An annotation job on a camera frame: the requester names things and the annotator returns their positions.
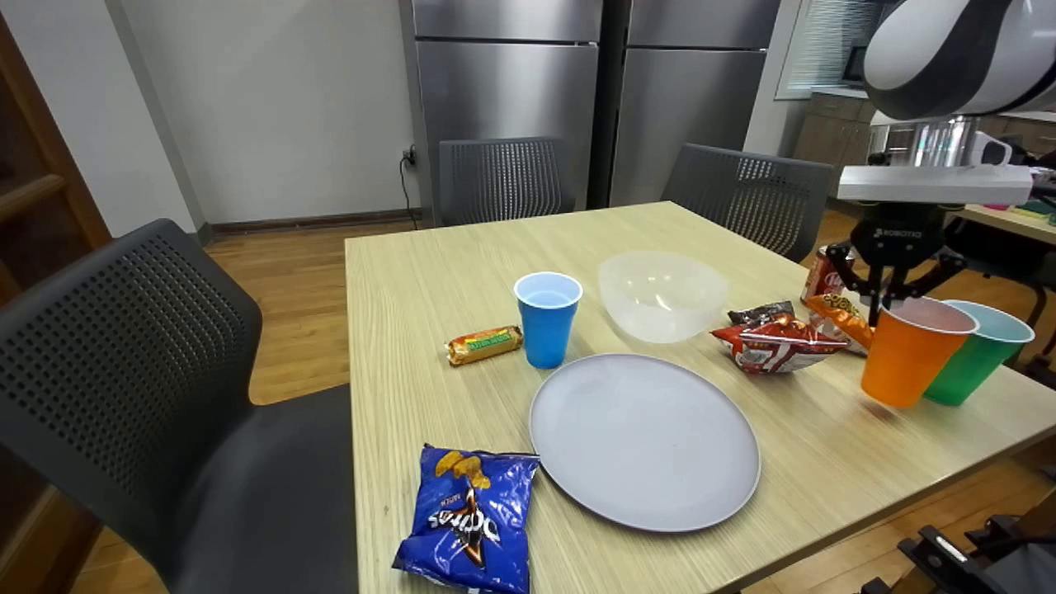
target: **refrigerator door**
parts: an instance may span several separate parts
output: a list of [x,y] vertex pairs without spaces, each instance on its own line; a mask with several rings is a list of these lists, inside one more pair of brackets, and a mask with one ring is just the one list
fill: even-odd
[[627,50],[612,203],[656,203],[682,142],[743,148],[763,50]]
[[597,43],[600,0],[412,0],[412,38]]
[[415,63],[430,190],[439,190],[443,142],[562,140],[568,199],[588,205],[593,47],[415,43]]
[[770,47],[782,0],[631,0],[631,47]]

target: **white plate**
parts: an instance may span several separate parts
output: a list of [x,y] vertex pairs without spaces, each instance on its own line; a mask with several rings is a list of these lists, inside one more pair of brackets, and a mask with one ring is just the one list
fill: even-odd
[[584,510],[639,531],[700,531],[760,488],[743,412],[664,360],[613,355],[562,367],[536,397],[533,442]]

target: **floor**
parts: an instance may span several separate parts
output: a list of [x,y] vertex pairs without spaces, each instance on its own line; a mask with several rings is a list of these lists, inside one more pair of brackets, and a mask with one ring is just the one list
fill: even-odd
[[[831,208],[822,240],[848,237],[855,211]],[[345,329],[345,237],[411,230],[405,218],[362,218],[333,226],[274,226],[251,230],[217,230],[207,240],[214,262],[236,276],[264,310],[264,338],[251,380],[256,403],[276,403],[295,394],[347,382],[347,329]],[[962,276],[939,298],[969,298],[1027,316],[1034,294],[1011,282]],[[1056,315],[1043,316],[1043,338],[1056,329]],[[908,573],[898,541],[923,524],[939,524],[955,541],[977,527],[986,514],[1016,514],[1037,507],[1049,482],[1040,465],[1056,461],[1049,442],[1012,460],[984,465],[949,488],[811,553],[785,573],[754,585],[754,594],[778,591],[857,591],[870,578],[894,580]],[[74,594],[162,594],[155,573],[129,553],[113,531],[104,531]]]

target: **light wooden table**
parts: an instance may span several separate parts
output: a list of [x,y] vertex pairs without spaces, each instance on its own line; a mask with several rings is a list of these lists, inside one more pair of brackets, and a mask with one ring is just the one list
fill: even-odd
[[449,338],[516,323],[516,277],[578,276],[570,357],[648,355],[721,388],[763,450],[760,494],[697,535],[643,535],[593,519],[546,476],[533,501],[533,591],[722,591],[1027,446],[1056,427],[1056,394],[996,370],[963,405],[901,415],[857,394],[862,360],[797,377],[743,377],[714,338],[679,347],[624,339],[597,300],[597,265],[621,252],[679,252],[731,282],[727,306],[799,298],[807,270],[677,205],[636,205],[347,240],[357,573],[362,591],[430,591],[394,573],[412,527],[421,450],[527,452],[527,412],[549,375],[522,355],[449,370]]
[[1056,226],[1049,226],[1049,218],[1040,211],[1027,211],[1027,208],[996,211],[996,208],[984,208],[984,205],[967,205],[951,214],[1056,247]]

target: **clear bowl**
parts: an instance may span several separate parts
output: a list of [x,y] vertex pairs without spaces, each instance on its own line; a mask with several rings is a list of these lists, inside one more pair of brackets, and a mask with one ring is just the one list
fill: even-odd
[[710,328],[727,300],[727,277],[666,254],[633,252],[597,269],[600,304],[612,322],[643,345],[682,345]]

